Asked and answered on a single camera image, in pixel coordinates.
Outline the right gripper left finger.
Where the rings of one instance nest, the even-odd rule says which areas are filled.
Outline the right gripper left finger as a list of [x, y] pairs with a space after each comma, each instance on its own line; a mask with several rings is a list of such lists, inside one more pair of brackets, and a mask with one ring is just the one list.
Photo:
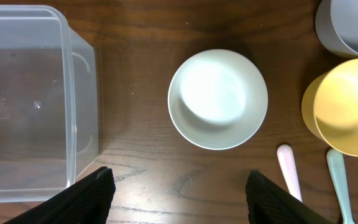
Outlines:
[[5, 224], [105, 224], [115, 191], [112, 169], [100, 167]]

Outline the clear plastic container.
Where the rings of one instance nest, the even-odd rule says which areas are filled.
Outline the clear plastic container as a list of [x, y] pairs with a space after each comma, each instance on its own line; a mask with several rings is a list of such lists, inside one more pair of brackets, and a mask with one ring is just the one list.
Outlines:
[[0, 5], [0, 203], [48, 200], [98, 149], [92, 46], [53, 7]]

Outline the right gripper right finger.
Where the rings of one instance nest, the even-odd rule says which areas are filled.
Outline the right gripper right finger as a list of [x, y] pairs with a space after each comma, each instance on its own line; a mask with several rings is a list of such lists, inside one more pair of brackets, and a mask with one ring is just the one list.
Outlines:
[[250, 224], [332, 224], [257, 170], [246, 183]]

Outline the white bowl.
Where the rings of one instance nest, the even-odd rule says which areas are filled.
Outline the white bowl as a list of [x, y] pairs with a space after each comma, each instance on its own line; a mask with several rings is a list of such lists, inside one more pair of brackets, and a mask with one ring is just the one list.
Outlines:
[[268, 102], [259, 69], [226, 49], [205, 50], [183, 62], [167, 96], [176, 130], [195, 146], [214, 151], [251, 139], [264, 122]]

